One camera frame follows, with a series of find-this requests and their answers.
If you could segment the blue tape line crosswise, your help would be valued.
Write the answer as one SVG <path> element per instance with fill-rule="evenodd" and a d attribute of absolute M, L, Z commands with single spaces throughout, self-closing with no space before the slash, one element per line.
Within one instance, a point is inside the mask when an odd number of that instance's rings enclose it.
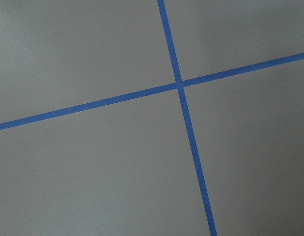
<path fill-rule="evenodd" d="M 261 70 L 261 69 L 278 66 L 281 64 L 291 63 L 291 62 L 295 62 L 295 61 L 300 61 L 300 60 L 304 60 L 304 53 L 286 56 L 286 57 L 273 59 L 273 60 L 268 60 L 268 61 L 264 61 L 264 62 L 260 62 L 260 63 L 256 63 L 256 64 L 251 64 L 251 65 L 247 65 L 247 66 L 242 66 L 242 67 L 238 67 L 238 68 L 234 68 L 234 69 L 229 69 L 226 71 L 221 71 L 221 72 L 217 72 L 217 73 L 213 73 L 213 74 L 209 74 L 209 75 L 205 75 L 205 76 L 200 76 L 200 77 L 184 80 L 183 86 L 189 87 L 189 86 L 193 86 L 193 85 L 197 85 L 197 84 L 202 84 L 202 83 L 206 83 L 206 82 L 210 82 L 210 81 L 214 81 L 214 80 L 218 80 L 218 79 L 223 79 L 223 78 L 227 78 L 227 77 L 231 77 L 231 76 L 235 76 L 235 75 L 245 74 L 245 73 L 253 72 L 256 70 Z M 162 92 L 166 92 L 166 91 L 171 91 L 171 90 L 175 90 L 175 89 L 177 89 L 177 85 L 175 83 L 172 83 L 172 84 L 162 85 L 162 86 L 158 86 L 158 87 L 154 87 L 154 88 L 148 88 L 148 89 L 144 89 L 144 90 L 140 90 L 140 91 L 135 91 L 135 92 L 131 92 L 131 93 L 115 96 L 115 97 L 110 97 L 110 98 L 106 98 L 106 99 L 102 99 L 102 100 L 98 100 L 98 101 L 93 101 L 93 102 L 89 102 L 89 103 L 85 103 L 85 104 L 81 104 L 81 105 L 77 105 L 77 106 L 63 108 L 63 109 L 59 109 L 59 110 L 55 110 L 55 111 L 51 111 L 51 112 L 47 112 L 47 113 L 42 113 L 42 114 L 38 114 L 38 115 L 26 117 L 26 118 L 20 118 L 20 119 L 16 119 L 16 120 L 12 120 L 12 121 L 7 121 L 7 122 L 0 123 L 0 131 L 9 129 L 9 128 L 13 128 L 13 127 L 17 127 L 17 126 L 34 123 L 34 122 L 39 122 L 42 120 L 52 119 L 52 118 L 61 117 L 61 116 L 65 116 L 65 115 L 69 115 L 69 114 L 73 114 L 73 113 L 78 113 L 78 112 L 82 112 L 82 111 L 86 111 L 86 110 L 91 110 L 91 109 L 95 109 L 95 108 L 99 108 L 99 107 L 103 107 L 103 106 L 107 106 L 107 105 L 111 105 L 111 104 L 115 104 L 115 103 L 133 100 L 136 98 L 141 98 L 141 97 L 150 96 L 150 95 L 154 95 L 154 94 L 158 94 L 158 93 L 162 93 Z"/>

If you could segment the blue tape line lengthwise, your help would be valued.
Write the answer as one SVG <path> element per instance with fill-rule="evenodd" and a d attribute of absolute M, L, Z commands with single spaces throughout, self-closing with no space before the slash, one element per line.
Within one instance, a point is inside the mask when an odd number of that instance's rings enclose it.
<path fill-rule="evenodd" d="M 160 17 L 161 17 L 161 21 L 162 21 L 162 25 L 163 25 L 163 29 L 164 29 L 167 49 L 168 49 L 171 67 L 172 67 L 172 71 L 173 71 L 173 75 L 174 75 L 174 79 L 175 79 L 176 89 L 177 89 L 178 96 L 179 96 L 180 106 L 181 106 L 181 110 L 182 110 L 182 114 L 183 114 L 183 118 L 184 118 L 184 123 L 185 123 L 186 131 L 187 131 L 187 135 L 188 135 L 188 139 L 189 139 L 189 144 L 190 144 L 190 148 L 191 148 L 191 152 L 192 152 L 192 156 L 193 156 L 193 163 L 194 163 L 194 167 L 195 167 L 195 171 L 196 171 L 199 189 L 201 192 L 201 198 L 202 198 L 203 205 L 204 205 L 204 210 L 205 210 L 205 215 L 206 215 L 206 219 L 207 219 L 207 223 L 208 223 L 209 232 L 210 232 L 210 235 L 216 236 L 217 235 L 216 225 L 215 225 L 215 221 L 214 221 L 213 212 L 211 209 L 209 194 L 208 194 L 205 177 L 204 177 L 204 173 L 203 173 L 203 169 L 202 169 L 202 165 L 201 165 L 201 160 L 200 160 L 200 156 L 199 156 L 199 152 L 198 152 L 196 138 L 194 135 L 193 124 L 192 124 L 192 120 L 191 120 L 191 116 L 190 116 L 190 111 L 188 108 L 188 103 L 187 103 L 183 80 L 181 77 L 179 63 L 178 63 L 178 59 L 177 59 L 177 55 L 176 55 L 176 51 L 175 51 L 174 41 L 173 41 L 173 37 L 172 37 L 170 25 L 169 25 L 165 2 L 163 0 L 157 0 L 157 4 L 158 4 L 158 9 L 160 12 Z"/>

